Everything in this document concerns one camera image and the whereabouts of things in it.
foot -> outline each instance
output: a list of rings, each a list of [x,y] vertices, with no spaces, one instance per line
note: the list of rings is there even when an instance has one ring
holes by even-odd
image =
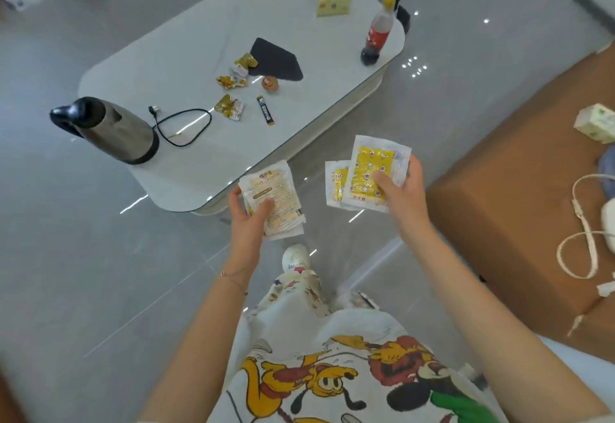
[[[309,262],[308,250],[300,243],[297,243],[292,247],[288,247],[282,255],[282,269],[284,272],[296,267],[312,269]]]

bracelet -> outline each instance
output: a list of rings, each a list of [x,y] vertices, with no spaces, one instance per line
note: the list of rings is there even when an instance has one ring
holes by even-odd
[[[243,292],[243,287],[242,285],[237,282],[235,279],[233,279],[230,275],[226,274],[224,271],[220,271],[220,276],[230,280],[231,282],[233,282],[237,287],[239,287],[241,289],[241,291]],[[243,296],[247,297],[248,296],[248,289],[245,290],[245,293],[243,294]]]

black cable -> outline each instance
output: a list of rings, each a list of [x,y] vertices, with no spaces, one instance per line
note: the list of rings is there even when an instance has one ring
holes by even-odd
[[[154,121],[155,121],[155,125],[152,128],[157,128],[158,132],[160,133],[160,135],[167,140],[170,144],[172,144],[173,146],[176,146],[178,148],[183,148],[183,147],[187,147],[189,144],[194,143],[194,141],[201,135],[201,133],[203,133],[205,131],[205,129],[211,124],[211,112],[209,112],[208,110],[205,109],[200,109],[200,108],[194,108],[194,109],[186,109],[186,110],[181,110],[180,112],[176,112],[174,114],[171,114],[168,117],[163,118],[160,122],[158,122],[158,112],[160,112],[160,109],[158,109],[156,106],[150,106],[148,108],[148,110],[150,111],[150,114],[154,117]],[[179,116],[180,114],[183,114],[184,112],[192,112],[194,110],[199,110],[201,112],[206,113],[209,116],[209,121],[205,124],[205,126],[203,128],[201,128],[200,132],[198,132],[196,134],[196,136],[191,139],[190,141],[188,141],[186,144],[177,144],[177,143],[173,143],[170,139],[168,139],[165,134],[162,132],[162,130],[160,129],[160,124],[165,123],[168,119],[173,118],[175,116]]]

yellow box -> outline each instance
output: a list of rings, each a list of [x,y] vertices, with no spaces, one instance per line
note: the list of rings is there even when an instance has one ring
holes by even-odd
[[[615,112],[602,104],[594,104],[579,112],[574,128],[604,144],[615,142]]]
[[[345,15],[350,12],[350,0],[318,0],[316,16]]]

white packet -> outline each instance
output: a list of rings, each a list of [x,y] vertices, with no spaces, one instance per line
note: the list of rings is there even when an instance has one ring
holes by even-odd
[[[254,215],[254,209],[250,208],[250,203],[248,202],[248,200],[246,199],[244,195],[243,195],[243,204],[245,205],[245,208],[250,213],[250,216]],[[272,240],[287,239],[288,237],[295,237],[297,235],[303,235],[304,233],[305,232],[303,231],[303,224],[299,224],[296,227],[293,227],[292,229],[290,229],[289,231],[285,231],[281,233],[274,233],[272,235],[267,235],[266,233],[264,233],[263,240],[272,241]]]
[[[400,187],[408,172],[411,153],[412,148],[403,144],[357,135],[352,147],[349,176],[344,186],[342,203],[388,213],[386,196],[374,182],[372,174],[376,170],[383,171]]]
[[[342,203],[344,186],[348,177],[350,161],[325,161],[325,192],[327,206],[358,211],[358,208]]]
[[[275,207],[265,221],[265,234],[273,235],[292,229],[306,221],[290,167],[285,160],[270,165],[258,173],[244,175],[239,187],[248,206],[256,211],[266,198],[275,200]]]

